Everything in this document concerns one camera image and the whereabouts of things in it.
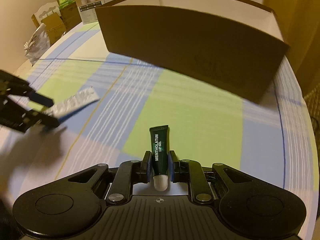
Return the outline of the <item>dark green lip gel tube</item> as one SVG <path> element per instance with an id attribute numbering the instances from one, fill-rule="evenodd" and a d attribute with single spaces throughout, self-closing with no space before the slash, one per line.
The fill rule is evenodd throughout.
<path id="1" fill-rule="evenodd" d="M 152 177 L 153 185 L 157 191 L 168 188 L 168 134 L 169 126 L 157 126 L 149 129 L 152 152 Z"/>

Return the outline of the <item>white cream tube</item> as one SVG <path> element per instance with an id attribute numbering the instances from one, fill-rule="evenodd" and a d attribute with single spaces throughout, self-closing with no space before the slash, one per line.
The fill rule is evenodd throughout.
<path id="1" fill-rule="evenodd" d="M 54 104 L 52 107 L 43 110 L 42 113 L 55 117 L 62 123 L 88 105 L 99 100 L 100 97 L 94 88 L 88 87 L 63 101 Z"/>

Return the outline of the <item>white plastic bag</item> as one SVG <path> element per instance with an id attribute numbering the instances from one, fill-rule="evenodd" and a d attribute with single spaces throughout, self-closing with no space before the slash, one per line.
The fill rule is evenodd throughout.
<path id="1" fill-rule="evenodd" d="M 46 25 L 41 23 L 29 41 L 24 44 L 25 57 L 34 65 L 50 48 L 50 40 L 46 32 Z"/>

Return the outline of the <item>white chair back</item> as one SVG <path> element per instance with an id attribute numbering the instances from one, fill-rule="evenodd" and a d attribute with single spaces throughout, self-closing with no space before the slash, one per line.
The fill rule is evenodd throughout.
<path id="1" fill-rule="evenodd" d="M 35 27 L 38 28 L 41 24 L 41 21 L 53 13 L 57 13 L 59 16 L 61 16 L 57 1 L 46 3 L 45 5 L 41 6 L 39 10 L 31 16 L 31 19 Z"/>

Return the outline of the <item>brown cardboard boxes stack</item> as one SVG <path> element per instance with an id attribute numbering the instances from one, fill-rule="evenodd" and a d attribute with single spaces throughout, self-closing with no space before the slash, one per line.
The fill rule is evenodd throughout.
<path id="1" fill-rule="evenodd" d="M 59 10 L 61 16 L 57 13 L 53 13 L 41 21 L 41 23 L 46 25 L 46 32 L 51 45 L 58 41 L 63 34 L 69 32 L 81 22 L 75 1 Z"/>

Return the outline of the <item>large brown cardboard box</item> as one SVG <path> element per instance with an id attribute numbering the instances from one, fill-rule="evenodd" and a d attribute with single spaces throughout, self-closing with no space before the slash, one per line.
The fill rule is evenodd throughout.
<path id="1" fill-rule="evenodd" d="M 289 48 L 273 10 L 250 0 L 113 0 L 95 12 L 108 51 L 254 103 Z"/>

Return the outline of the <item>quilted gold chair cushion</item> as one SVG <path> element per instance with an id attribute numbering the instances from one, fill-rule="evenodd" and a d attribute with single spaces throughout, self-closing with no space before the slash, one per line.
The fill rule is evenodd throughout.
<path id="1" fill-rule="evenodd" d="M 318 84 L 310 93 L 304 96 L 304 100 L 311 118 L 313 132 L 315 134 L 319 132 L 319 95 L 320 90 Z"/>

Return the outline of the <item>wooden door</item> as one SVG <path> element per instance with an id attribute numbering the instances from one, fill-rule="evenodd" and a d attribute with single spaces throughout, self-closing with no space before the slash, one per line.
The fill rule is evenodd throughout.
<path id="1" fill-rule="evenodd" d="M 304 95 L 319 84 L 319 0 L 264 0 L 276 13 L 286 57 Z"/>

